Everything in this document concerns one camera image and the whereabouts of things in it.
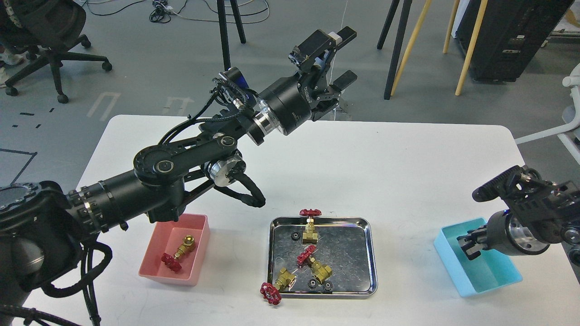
black stand leg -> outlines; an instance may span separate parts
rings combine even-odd
[[[395,12],[397,11],[398,3],[399,0],[393,0],[393,2],[391,2],[391,8],[389,9],[389,13],[387,14],[387,19],[385,20],[383,31],[380,32],[379,42],[376,44],[376,48],[378,50],[381,50],[383,48],[383,45],[385,44],[385,39],[387,38],[389,29],[391,28],[391,24],[393,23],[393,18],[395,17]]]
[[[405,29],[407,28],[407,20],[409,19],[409,11],[411,10],[412,3],[413,0],[403,0],[401,19],[399,20],[393,57],[391,58],[391,66],[389,67],[389,76],[387,77],[387,84],[385,85],[385,100],[391,98],[391,90],[393,90],[393,82],[395,80],[395,74],[397,73],[398,58],[401,55],[401,47],[403,47],[403,38],[405,37]]]
[[[226,4],[224,0],[217,0],[217,15],[219,17],[219,35],[222,38],[223,68],[228,70],[230,63],[230,44],[227,40]]]
[[[246,44],[246,35],[244,34],[242,17],[240,16],[240,9],[238,8],[238,0],[230,0],[230,3],[231,11],[234,13],[235,26],[238,28],[238,35],[240,36],[240,43]]]
[[[227,21],[226,21],[226,5],[224,0],[217,0],[217,16],[219,17],[219,34],[222,39],[222,55],[223,68],[228,70],[231,67],[230,62],[230,44],[227,39]],[[244,26],[242,25],[242,17],[240,16],[240,9],[238,8],[237,0],[230,0],[231,9],[234,12],[235,25],[238,28],[240,35],[240,42],[246,43],[246,35],[244,34]]]

brass valve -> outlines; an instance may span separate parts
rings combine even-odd
[[[306,226],[302,232],[303,244],[316,244],[318,242],[318,231],[314,228],[314,219],[308,217],[306,219]]]
[[[320,284],[332,275],[332,268],[330,266],[322,264],[312,256],[309,258],[309,261],[312,274]]]
[[[272,284],[278,291],[282,291],[286,287],[291,288],[296,282],[296,275],[290,273],[286,267],[282,267],[278,273],[278,278]]]
[[[185,255],[186,253],[192,251],[194,248],[195,248],[195,239],[193,239],[192,236],[185,236],[185,238],[183,238],[183,243],[181,244],[181,246],[179,246],[173,257],[176,260],[179,260],[179,258],[182,255]]]

blue bin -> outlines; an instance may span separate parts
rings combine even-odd
[[[521,274],[512,260],[497,250],[481,251],[481,256],[468,260],[457,237],[485,224],[483,218],[441,228],[433,242],[449,276],[462,297],[482,294],[506,285],[521,282]]]

floor marking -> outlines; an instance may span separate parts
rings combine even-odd
[[[114,92],[101,93],[99,95],[99,97],[97,98],[97,100],[95,101],[95,103],[93,104],[93,107],[90,108],[89,112],[86,114],[87,117],[90,118],[93,116],[93,114],[95,113],[95,111],[97,110],[97,108],[99,107],[99,105],[101,104],[103,99],[105,98],[105,96],[111,96],[111,103],[109,103],[109,105],[105,109],[105,112],[103,113],[103,115],[101,115],[100,120],[105,121],[107,119],[107,117],[111,113],[111,110],[113,110],[113,107],[115,106],[115,103],[117,102],[117,99],[119,98],[119,96],[121,96],[121,93],[114,93]]]
[[[10,184],[13,184],[14,182],[16,182],[16,180],[20,177],[20,175],[22,174],[22,172],[24,172],[24,170],[26,169],[26,167],[30,164],[30,162],[32,162],[32,159],[38,154],[38,152],[25,152],[25,151],[16,151],[16,150],[6,150],[4,148],[0,148],[0,151],[5,151],[7,153],[13,153],[13,154],[24,154],[24,155],[30,155],[30,158],[28,159],[28,161],[26,162],[26,164],[24,164],[24,166],[22,167],[22,169],[20,170],[20,172],[18,172],[18,174],[16,175],[16,177],[14,178],[14,180],[12,180],[12,182],[10,182]]]
[[[185,109],[189,103],[194,103],[195,101],[189,97],[167,97],[167,103],[165,103],[165,107],[163,108],[163,114],[168,114],[169,110],[171,109],[171,104],[173,101],[181,101],[182,105],[179,107],[179,111],[177,115],[182,116],[185,113]]]

white table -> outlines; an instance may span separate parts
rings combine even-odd
[[[89,185],[132,169],[133,156],[157,143],[183,117],[117,116],[81,179]],[[186,135],[197,134],[190,128]],[[137,275],[153,231],[145,216],[100,237],[113,261],[96,280],[103,325],[578,325],[580,287],[560,245],[513,261],[524,281],[461,298],[433,240],[440,227],[504,209],[476,203],[471,192],[512,165],[523,164],[501,126],[308,122],[285,137],[239,148],[247,174],[266,196],[251,208],[215,190],[187,207],[209,217],[211,238],[195,287]],[[270,222],[318,208],[324,216],[360,216],[374,241],[378,290],[368,299],[283,299],[266,303]],[[78,271],[57,285],[72,284]],[[34,291],[27,307],[89,324],[81,294],[52,299]]]

